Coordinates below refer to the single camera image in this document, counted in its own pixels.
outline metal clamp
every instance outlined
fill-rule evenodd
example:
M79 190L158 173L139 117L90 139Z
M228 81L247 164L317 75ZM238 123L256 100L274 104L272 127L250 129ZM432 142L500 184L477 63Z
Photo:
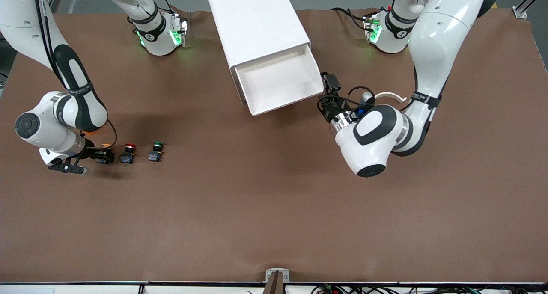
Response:
M266 271L266 286L262 294L286 294L283 286L289 282L289 270L285 268L271 268Z
M276 271L280 271L282 273L283 283L289 282L289 269L286 269L286 268L267 269L265 273L265 282L268 282L270 277L272 277L272 274L275 273Z

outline electronic component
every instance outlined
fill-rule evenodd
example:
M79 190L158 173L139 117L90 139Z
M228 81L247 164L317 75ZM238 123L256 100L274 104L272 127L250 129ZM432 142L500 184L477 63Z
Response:
M162 150L164 148L164 144L159 141L155 141L152 143L152 150L149 152L149 161L154 161L156 163L160 162L160 159L162 159Z
M137 146L133 143L126 143L125 144L125 152L122 153L120 156L120 162L121 163L133 163L135 160L135 150L137 149Z

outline robotic arm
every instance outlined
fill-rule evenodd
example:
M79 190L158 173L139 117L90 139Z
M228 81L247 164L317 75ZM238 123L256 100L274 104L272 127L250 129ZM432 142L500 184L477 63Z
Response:
M76 130L98 130L107 121L107 111L49 6L44 0L0 0L0 29L14 49L53 70L66 89L66 93L47 93L36 107L21 114L15 122L17 134L40 148L50 169L86 173L70 159L99 158L104 151L96 150Z
M184 46L188 22L173 11L159 11L153 0L111 0L127 13L137 28L141 44L155 56Z
M337 109L339 117L331 121L335 142L355 174L378 175L386 169L390 152L409 156L421 148L453 62L484 1L395 0L391 11L369 21L373 31L368 38L380 50L399 52L409 42L416 89L402 111L371 105L356 122L352 111Z

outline brown table surface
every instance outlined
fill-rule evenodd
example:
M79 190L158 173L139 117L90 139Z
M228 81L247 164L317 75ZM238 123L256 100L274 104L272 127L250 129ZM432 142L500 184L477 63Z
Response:
M409 96L409 52L383 54L334 11L299 11L343 91ZM149 55L125 15L56 15L133 165L49 171L13 131L62 89L18 56L0 100L0 280L548 279L547 76L528 21L491 10L468 35L426 142L377 177L352 174L310 98L252 117L211 13L188 46ZM112 141L110 128L91 136ZM165 142L162 163L147 161Z

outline green led light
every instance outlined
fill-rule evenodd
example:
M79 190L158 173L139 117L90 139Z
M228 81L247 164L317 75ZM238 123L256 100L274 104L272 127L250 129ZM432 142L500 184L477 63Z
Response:
M382 32L382 27L379 25L378 27L376 27L376 29L371 33L371 37L370 37L370 41L375 43L378 41L378 36L380 35L380 33Z
M173 32L171 30L170 30L170 34L173 40L173 44L175 44L176 46L180 45L181 44L181 37L179 37L180 34L178 34L177 32Z
M139 31L137 31L137 36L138 36L139 39L141 40L141 45L144 47L144 46L145 46L145 42L143 42L143 38L141 37L141 34L139 33Z

